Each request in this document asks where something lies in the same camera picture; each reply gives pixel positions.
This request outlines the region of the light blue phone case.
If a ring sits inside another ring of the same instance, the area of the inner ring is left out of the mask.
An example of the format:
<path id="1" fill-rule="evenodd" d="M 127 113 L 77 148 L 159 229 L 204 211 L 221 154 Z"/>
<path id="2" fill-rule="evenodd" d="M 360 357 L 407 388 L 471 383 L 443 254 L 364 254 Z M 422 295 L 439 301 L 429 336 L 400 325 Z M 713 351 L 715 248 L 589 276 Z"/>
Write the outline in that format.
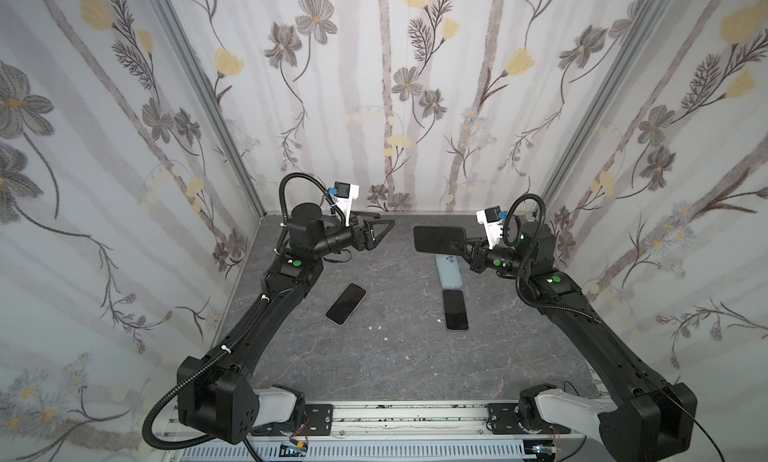
<path id="1" fill-rule="evenodd" d="M 444 290 L 460 290 L 463 288 L 458 259 L 455 255 L 436 254 L 435 262 L 441 287 Z"/>

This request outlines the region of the black phone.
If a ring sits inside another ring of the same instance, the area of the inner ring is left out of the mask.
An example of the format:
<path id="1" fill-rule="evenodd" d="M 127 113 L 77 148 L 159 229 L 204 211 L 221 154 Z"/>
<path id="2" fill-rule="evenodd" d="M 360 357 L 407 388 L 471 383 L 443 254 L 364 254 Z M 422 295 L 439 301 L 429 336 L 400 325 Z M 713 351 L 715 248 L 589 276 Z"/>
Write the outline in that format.
<path id="1" fill-rule="evenodd" d="M 461 255 L 466 231 L 456 226 L 418 225 L 413 228 L 413 240 L 419 253 Z"/>

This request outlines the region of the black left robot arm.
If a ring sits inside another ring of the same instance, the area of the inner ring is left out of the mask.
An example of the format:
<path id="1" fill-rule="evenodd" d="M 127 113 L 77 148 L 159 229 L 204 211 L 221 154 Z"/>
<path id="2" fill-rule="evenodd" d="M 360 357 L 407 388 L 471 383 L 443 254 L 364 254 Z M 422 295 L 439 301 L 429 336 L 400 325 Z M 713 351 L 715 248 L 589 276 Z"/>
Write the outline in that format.
<path id="1" fill-rule="evenodd" d="M 350 219 L 325 215 L 311 202 L 292 209 L 257 299 L 217 346 L 201 358 L 187 358 L 178 369 L 172 397 L 179 422 L 200 434 L 173 443 L 173 449 L 215 439 L 236 445 L 262 426 L 304 425 L 301 392 L 282 385 L 256 389 L 250 377 L 280 326 L 319 280 L 326 256 L 374 250 L 394 225 L 372 213 L 353 212 Z"/>

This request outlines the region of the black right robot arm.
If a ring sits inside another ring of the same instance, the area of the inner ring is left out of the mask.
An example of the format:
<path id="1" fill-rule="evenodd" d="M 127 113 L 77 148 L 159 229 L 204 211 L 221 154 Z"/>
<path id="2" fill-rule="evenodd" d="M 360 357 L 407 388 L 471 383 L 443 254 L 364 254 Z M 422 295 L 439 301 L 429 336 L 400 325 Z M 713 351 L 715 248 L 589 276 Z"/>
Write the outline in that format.
<path id="1" fill-rule="evenodd" d="M 493 244 L 462 228 L 440 237 L 444 253 L 474 272 L 493 269 L 514 281 L 518 298 L 537 309 L 574 344 L 608 390 L 597 402 L 556 388 L 537 389 L 528 414 L 601 443 L 616 461 L 659 461 L 689 449 L 697 398 L 637 356 L 596 313 L 578 284 L 556 268 L 555 237 L 546 225 L 518 222 L 516 240 Z"/>

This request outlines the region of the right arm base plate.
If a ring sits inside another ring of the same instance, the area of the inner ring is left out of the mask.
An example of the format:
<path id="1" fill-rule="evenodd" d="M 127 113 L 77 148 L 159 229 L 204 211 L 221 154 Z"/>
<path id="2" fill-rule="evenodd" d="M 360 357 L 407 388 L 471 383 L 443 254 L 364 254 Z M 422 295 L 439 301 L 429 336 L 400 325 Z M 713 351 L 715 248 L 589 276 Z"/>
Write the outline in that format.
<path id="1" fill-rule="evenodd" d="M 518 404 L 489 403 L 486 405 L 486 428 L 493 435 L 519 435 L 523 433 L 519 425 Z"/>

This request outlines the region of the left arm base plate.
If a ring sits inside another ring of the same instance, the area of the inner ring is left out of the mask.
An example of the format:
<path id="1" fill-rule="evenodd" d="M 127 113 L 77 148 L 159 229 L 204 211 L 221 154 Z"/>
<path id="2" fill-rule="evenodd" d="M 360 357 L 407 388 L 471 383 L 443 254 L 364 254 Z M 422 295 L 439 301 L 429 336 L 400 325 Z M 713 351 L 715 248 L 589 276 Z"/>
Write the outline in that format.
<path id="1" fill-rule="evenodd" d="M 326 437 L 331 434 L 334 415 L 332 404 L 307 404 L 305 421 L 298 432 L 302 437 Z"/>

